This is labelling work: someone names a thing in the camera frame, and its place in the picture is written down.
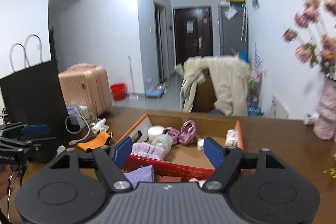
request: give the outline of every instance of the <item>refrigerator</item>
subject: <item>refrigerator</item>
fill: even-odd
[[[230,20],[225,12],[233,5],[237,13]],[[248,26],[244,17],[245,2],[222,1],[219,5],[220,55],[234,55],[244,51],[248,56]]]

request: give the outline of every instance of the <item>plastic bag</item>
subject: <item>plastic bag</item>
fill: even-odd
[[[232,5],[230,8],[224,13],[226,18],[230,20],[237,14],[237,9]]]
[[[156,136],[152,141],[152,145],[163,148],[166,151],[166,155],[171,150],[172,143],[173,139],[166,134],[160,134]]]

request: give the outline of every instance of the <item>lavender towel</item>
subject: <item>lavender towel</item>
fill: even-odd
[[[154,181],[154,169],[153,165],[148,165],[145,167],[140,167],[130,173],[124,174],[125,177],[132,183],[133,188],[135,188],[138,182],[153,182]]]

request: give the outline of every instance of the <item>purple cloth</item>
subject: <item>purple cloth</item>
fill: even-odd
[[[196,125],[193,120],[185,122],[180,131],[173,127],[167,127],[162,134],[169,135],[173,139],[173,145],[178,143],[187,145],[198,140]]]
[[[154,181],[154,169],[153,165],[140,167],[130,173],[124,174],[125,177],[132,183],[135,188],[138,182],[153,182]]]
[[[149,143],[134,143],[132,145],[132,154],[155,160],[163,160],[166,151],[162,147],[157,147]]]

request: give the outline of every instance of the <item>red bucket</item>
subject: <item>red bucket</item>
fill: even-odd
[[[110,86],[115,101],[126,98],[127,88],[125,83],[116,83]]]

